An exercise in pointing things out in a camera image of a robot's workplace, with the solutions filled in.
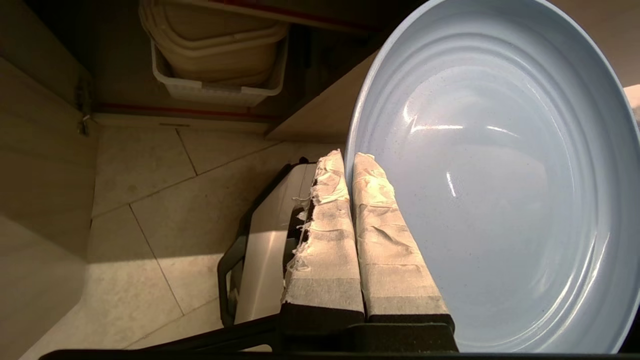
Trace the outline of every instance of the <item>white bin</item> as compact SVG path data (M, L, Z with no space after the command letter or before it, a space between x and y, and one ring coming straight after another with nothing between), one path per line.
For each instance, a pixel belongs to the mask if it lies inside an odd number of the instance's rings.
M288 23L240 15L187 0L141 0L147 33L183 79L258 85L271 74Z
M267 96L278 95L282 91L287 63L287 48L288 41L285 39L278 46L278 56L273 71L265 82L265 86L260 88L172 78L169 64L153 41L151 41L151 59L154 76L166 86L171 97L180 100L251 108L258 105Z

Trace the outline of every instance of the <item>cabinet door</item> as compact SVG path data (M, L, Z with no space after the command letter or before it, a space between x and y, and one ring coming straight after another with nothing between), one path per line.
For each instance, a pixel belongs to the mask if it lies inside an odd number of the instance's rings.
M18 359L82 294L97 128L77 132L81 78L22 1L0 4L0 359Z

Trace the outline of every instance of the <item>red trim strip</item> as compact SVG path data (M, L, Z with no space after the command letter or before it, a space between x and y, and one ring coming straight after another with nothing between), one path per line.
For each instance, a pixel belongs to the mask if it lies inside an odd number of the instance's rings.
M112 102L101 102L99 104L102 108L111 108L111 109L125 109L125 110L141 110L141 111L164 111L167 113L183 113L183 114L194 114L194 115L215 115L215 116L226 116L226 117L244 117L248 119L268 119L268 120L277 120L279 117L272 115L259 115L252 114L248 111L246 113L234 113L231 111L211 111L211 110L194 110L194 109L181 109L181 108L160 108L155 106L140 106L140 105L130 105L130 104L115 104Z
M364 30L364 31L370 31L370 32L371 31L378 31L376 28L374 28L372 26L368 26L368 25L356 24L354 22L348 22L348 21L339 20L339 19L332 19L332 18L329 18L329 17L323 17L323 16L319 16L319 15L312 15L312 14L308 14L308 13L301 13L301 12L297 12L297 11L294 11L294 10L278 8L278 7L275 7L275 6L255 4L255 3L246 3L243 0L209 0L209 1L212 2L212 3L219 3L219 4L225 4L225 5L231 5L231 6L238 6L240 8L253 9L253 10L258 10L258 11L263 11L263 12L276 13L276 14L279 14L279 15L297 17L297 18L305 19L305 20L323 22L325 24L344 26L345 28Z

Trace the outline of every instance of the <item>light blue bowl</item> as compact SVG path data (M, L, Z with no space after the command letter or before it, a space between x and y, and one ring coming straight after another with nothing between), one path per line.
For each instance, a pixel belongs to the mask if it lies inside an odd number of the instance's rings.
M640 145L620 84L540 0L432 0L393 32L346 151L375 155L464 352L616 352L640 284Z

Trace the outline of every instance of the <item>tile floor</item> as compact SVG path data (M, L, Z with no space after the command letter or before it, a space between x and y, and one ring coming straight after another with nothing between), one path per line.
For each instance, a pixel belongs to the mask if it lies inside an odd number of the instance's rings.
M82 299L21 359L141 348L220 328L216 265L240 216L284 164L338 147L103 128Z

